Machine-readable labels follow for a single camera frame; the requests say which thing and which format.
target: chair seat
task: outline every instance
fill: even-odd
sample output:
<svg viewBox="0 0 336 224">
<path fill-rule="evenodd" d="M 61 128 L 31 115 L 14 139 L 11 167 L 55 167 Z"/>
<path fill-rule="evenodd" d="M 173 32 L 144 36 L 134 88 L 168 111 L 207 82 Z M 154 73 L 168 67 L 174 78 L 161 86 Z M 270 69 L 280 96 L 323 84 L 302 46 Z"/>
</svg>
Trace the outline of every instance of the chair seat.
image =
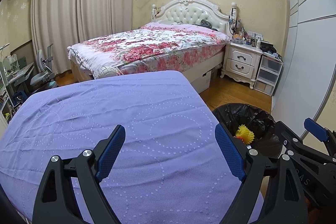
<svg viewBox="0 0 336 224">
<path fill-rule="evenodd" d="M 38 83 L 44 83 L 48 80 L 49 78 L 49 73 L 46 71 L 40 72 L 39 74 L 35 75 L 31 80 L 30 80 L 30 85 L 37 85 Z"/>
</svg>

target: purple tablecloth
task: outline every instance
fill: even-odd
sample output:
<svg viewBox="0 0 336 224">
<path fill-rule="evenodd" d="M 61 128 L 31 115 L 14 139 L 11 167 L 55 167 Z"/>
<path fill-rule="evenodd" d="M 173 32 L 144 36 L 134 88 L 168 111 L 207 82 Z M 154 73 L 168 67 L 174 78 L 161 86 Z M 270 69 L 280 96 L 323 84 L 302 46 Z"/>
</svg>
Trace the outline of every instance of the purple tablecloth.
<svg viewBox="0 0 336 224">
<path fill-rule="evenodd" d="M 217 224 L 240 182 L 217 145 L 218 121 L 176 71 L 123 75 L 31 96 L 0 140 L 0 183 L 28 219 L 50 157 L 76 157 L 117 124 L 126 140 L 100 184 L 122 223 Z M 77 179 L 75 195 L 84 219 Z M 259 195 L 251 220 L 263 199 Z"/>
</svg>

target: bed post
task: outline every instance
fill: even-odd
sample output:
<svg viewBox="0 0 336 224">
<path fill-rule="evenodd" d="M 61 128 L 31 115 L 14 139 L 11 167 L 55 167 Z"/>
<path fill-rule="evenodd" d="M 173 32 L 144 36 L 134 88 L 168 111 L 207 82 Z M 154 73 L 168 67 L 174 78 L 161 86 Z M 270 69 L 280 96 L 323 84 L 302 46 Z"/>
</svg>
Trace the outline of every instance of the bed post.
<svg viewBox="0 0 336 224">
<path fill-rule="evenodd" d="M 152 22 L 155 22 L 155 15 L 156 15 L 156 5 L 152 5 Z"/>
</svg>

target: bottle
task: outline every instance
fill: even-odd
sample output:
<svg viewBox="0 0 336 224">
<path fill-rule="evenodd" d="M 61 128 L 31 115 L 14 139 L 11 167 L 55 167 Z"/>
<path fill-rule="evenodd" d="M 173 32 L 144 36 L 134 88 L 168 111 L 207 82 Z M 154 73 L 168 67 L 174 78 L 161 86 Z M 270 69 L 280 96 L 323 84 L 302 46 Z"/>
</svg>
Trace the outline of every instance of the bottle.
<svg viewBox="0 0 336 224">
<path fill-rule="evenodd" d="M 261 40 L 260 40 L 260 38 L 258 38 L 258 41 L 257 41 L 257 48 L 260 48 L 260 45 L 261 45 Z"/>
</svg>

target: blue gripper pad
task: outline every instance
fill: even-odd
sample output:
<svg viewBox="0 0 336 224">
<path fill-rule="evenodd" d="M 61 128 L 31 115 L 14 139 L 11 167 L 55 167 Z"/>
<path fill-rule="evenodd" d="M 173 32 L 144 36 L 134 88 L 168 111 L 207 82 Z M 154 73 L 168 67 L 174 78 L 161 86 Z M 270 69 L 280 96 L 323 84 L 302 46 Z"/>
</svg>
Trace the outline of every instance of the blue gripper pad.
<svg viewBox="0 0 336 224">
<path fill-rule="evenodd" d="M 95 177 L 99 182 L 110 174 L 112 166 L 124 144 L 125 136 L 125 128 L 120 126 L 98 159 Z"/>
<path fill-rule="evenodd" d="M 232 175 L 242 181 L 246 177 L 246 173 L 244 171 L 244 160 L 228 134 L 230 134 L 230 132 L 226 132 L 220 123 L 216 125 L 215 137 L 219 148 L 224 155 Z"/>
<path fill-rule="evenodd" d="M 325 142 L 328 140 L 327 131 L 317 122 L 314 122 L 312 119 L 307 118 L 304 121 L 303 125 L 305 129 L 312 133 L 320 142 Z"/>
</svg>

